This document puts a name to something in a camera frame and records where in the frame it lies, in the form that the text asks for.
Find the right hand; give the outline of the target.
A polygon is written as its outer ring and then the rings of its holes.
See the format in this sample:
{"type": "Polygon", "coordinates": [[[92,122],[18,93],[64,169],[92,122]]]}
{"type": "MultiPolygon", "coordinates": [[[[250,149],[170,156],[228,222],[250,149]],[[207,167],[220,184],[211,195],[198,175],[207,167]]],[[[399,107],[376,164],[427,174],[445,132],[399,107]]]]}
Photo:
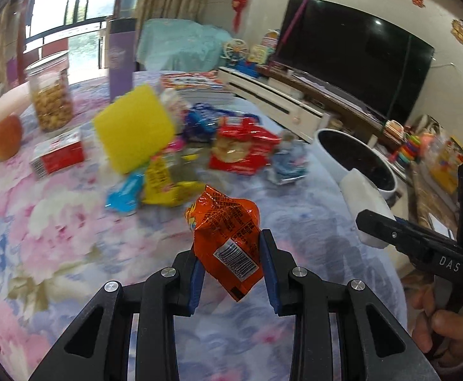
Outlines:
{"type": "Polygon", "coordinates": [[[448,338],[446,348],[436,353],[433,365],[440,374],[450,373],[463,368],[463,313],[437,310],[433,295],[433,286],[424,285],[411,298],[412,307],[420,313],[415,319],[411,331],[412,339],[423,353],[433,347],[431,335],[448,338]]]}

